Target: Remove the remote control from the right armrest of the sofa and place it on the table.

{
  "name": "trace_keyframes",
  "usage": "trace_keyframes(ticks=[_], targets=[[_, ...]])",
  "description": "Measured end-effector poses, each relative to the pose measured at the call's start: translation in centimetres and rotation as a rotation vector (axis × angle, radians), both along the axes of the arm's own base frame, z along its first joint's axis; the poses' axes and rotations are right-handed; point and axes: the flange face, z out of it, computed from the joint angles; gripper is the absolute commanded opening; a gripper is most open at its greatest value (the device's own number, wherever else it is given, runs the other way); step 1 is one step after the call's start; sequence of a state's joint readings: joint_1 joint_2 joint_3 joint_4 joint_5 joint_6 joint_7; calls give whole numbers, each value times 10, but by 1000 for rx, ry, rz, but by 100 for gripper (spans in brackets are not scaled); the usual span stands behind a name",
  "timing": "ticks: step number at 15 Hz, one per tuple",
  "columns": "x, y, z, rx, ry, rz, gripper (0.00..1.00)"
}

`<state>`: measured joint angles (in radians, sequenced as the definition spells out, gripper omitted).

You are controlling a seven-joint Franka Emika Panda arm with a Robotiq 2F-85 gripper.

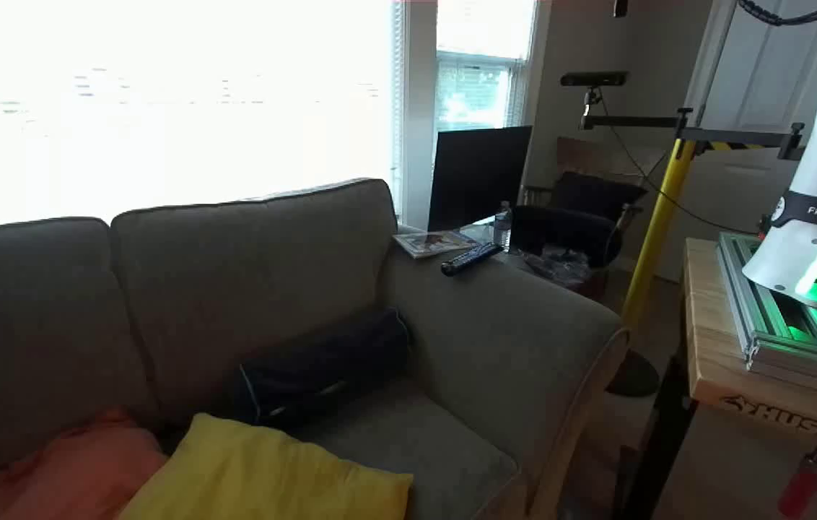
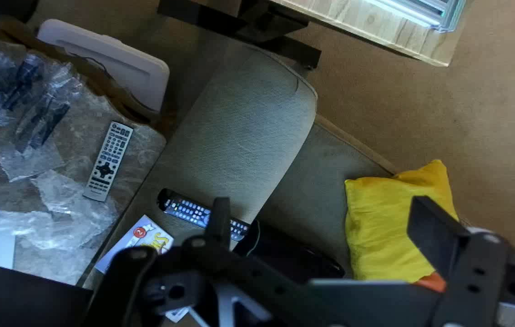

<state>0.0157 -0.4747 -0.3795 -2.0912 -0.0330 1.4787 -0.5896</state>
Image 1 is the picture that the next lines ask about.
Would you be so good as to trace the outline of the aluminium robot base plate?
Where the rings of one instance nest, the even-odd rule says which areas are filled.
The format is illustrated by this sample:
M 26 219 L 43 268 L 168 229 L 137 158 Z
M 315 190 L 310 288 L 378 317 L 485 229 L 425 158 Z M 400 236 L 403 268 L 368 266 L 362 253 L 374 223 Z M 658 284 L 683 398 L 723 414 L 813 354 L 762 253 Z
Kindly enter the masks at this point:
M 742 365 L 751 373 L 817 382 L 817 310 L 762 288 L 742 275 L 752 253 L 751 236 L 720 235 L 716 248 L 738 330 Z

